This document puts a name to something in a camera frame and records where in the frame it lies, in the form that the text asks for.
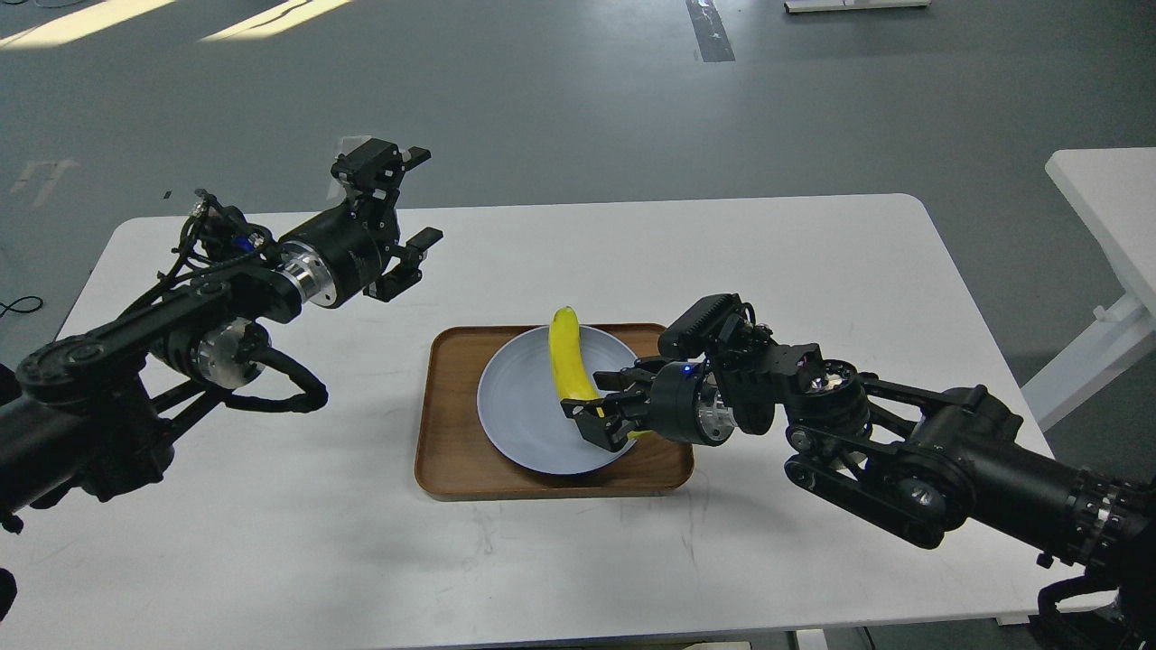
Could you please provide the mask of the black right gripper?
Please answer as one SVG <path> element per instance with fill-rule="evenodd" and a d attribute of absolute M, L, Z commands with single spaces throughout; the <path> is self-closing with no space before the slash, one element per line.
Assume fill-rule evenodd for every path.
<path fill-rule="evenodd" d="M 738 428 L 706 362 L 640 357 L 630 367 L 596 371 L 594 386 L 609 396 L 563 399 L 581 440 L 609 452 L 623 450 L 639 433 L 680 443 L 719 446 Z"/>

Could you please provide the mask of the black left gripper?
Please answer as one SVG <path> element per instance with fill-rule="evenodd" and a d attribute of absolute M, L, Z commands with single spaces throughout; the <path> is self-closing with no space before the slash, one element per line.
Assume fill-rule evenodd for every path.
<path fill-rule="evenodd" d="M 397 201 L 405 173 L 430 158 L 428 149 L 401 149 L 376 136 L 350 153 L 339 153 L 331 177 L 344 190 L 342 204 L 294 227 L 277 242 L 277 272 L 296 285 L 302 302 L 336 309 L 363 289 L 371 300 L 391 302 L 420 283 L 421 263 L 444 232 L 423 227 L 400 246 Z M 383 273 L 391 259 L 397 265 Z"/>

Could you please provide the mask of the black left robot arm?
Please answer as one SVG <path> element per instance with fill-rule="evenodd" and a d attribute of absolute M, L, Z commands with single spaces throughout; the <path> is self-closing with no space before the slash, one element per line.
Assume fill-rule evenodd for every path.
<path fill-rule="evenodd" d="M 282 237 L 207 190 L 181 223 L 172 267 L 114 320 L 34 350 L 3 369 L 3 529 L 73 488 L 109 498 L 162 480 L 175 444 L 218 406 L 310 413 L 329 391 L 277 350 L 264 320 L 292 322 L 307 303 L 336 309 L 358 293 L 390 302 L 422 279 L 442 238 L 401 241 L 406 173 L 431 157 L 376 136 L 339 153 L 339 205 Z"/>

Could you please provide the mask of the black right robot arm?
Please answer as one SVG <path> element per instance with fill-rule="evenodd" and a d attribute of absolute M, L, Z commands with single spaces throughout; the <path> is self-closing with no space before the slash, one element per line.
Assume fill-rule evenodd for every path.
<path fill-rule="evenodd" d="M 1038 593 L 1055 649 L 1153 648 L 1153 481 L 1079 470 L 1017 444 L 1023 419 L 987 387 L 941 392 L 882 381 L 815 344 L 777 342 L 735 293 L 696 302 L 654 357 L 590 374 L 573 309 L 548 328 L 553 379 L 583 440 L 622 450 L 640 433 L 718 446 L 763 435 L 785 411 L 793 485 L 933 551 L 975 519 L 1082 566 Z"/>

